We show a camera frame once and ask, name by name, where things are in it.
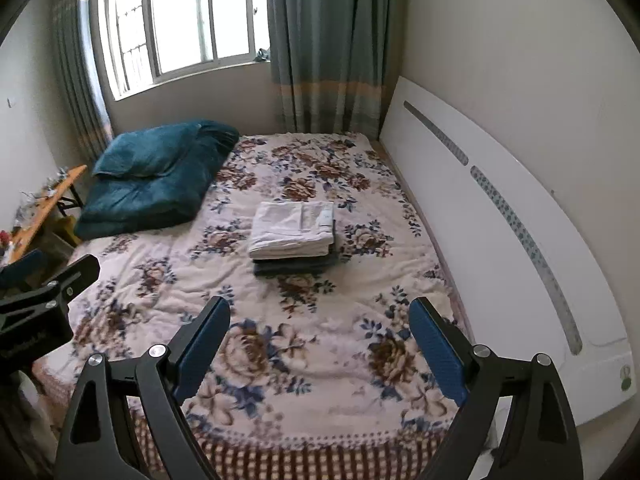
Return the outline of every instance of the table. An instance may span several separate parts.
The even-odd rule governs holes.
[[[56,187],[56,192],[49,197],[41,198],[38,202],[38,210],[36,215],[33,217],[33,221],[28,227],[21,228],[13,237],[12,242],[14,243],[14,251],[9,258],[9,263],[13,263],[19,260],[24,256],[24,253],[29,248],[29,245],[33,241],[33,238],[38,233],[42,224],[51,213],[51,210],[57,206],[58,210],[63,216],[66,216],[66,209],[71,209],[73,207],[82,207],[82,201],[76,192],[76,188],[74,187],[75,181],[86,171],[86,165],[78,166],[77,168],[73,168],[69,170],[67,178],[60,182]],[[64,194],[70,191],[73,198],[67,198]]]

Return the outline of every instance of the mattress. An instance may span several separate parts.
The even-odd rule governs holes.
[[[256,278],[247,255],[261,201],[331,200],[339,261]],[[33,371],[58,421],[86,359],[167,343],[211,296],[231,327],[182,406],[223,479],[414,478],[456,414],[408,328],[427,296],[456,322],[434,246],[390,168],[360,134],[242,137],[193,222],[100,238],[100,277],[70,304],[74,338]],[[151,470],[161,470],[130,399]]]

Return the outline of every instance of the bolt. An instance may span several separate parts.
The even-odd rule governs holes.
[[[89,363],[89,366],[97,366],[102,362],[102,355],[100,354],[94,354],[91,357],[89,357],[89,360],[87,361]]]
[[[489,357],[489,355],[491,355],[491,350],[489,350],[489,347],[487,346],[476,345],[474,346],[474,354],[478,357]]]
[[[149,349],[149,355],[151,357],[163,356],[165,352],[166,352],[166,346],[164,346],[164,345],[153,345]]]
[[[551,364],[551,357],[546,354],[538,354],[536,356],[536,361],[543,366],[549,366]]]

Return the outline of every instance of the window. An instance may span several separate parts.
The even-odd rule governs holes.
[[[101,34],[116,97],[269,49],[267,0],[104,0]]]

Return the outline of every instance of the wooden tabletop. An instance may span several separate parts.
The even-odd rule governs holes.
[[[9,258],[9,263],[13,263],[24,256],[24,253],[33,241],[33,237],[38,233],[38,230],[42,227],[43,222],[47,219],[51,210],[56,206],[60,197],[68,191],[71,185],[85,171],[85,164],[69,170],[67,178],[60,182],[56,187],[56,192],[52,196],[41,198],[38,201],[38,210],[36,215],[33,217],[31,224],[27,228],[21,228],[15,236],[12,237],[14,252]]]

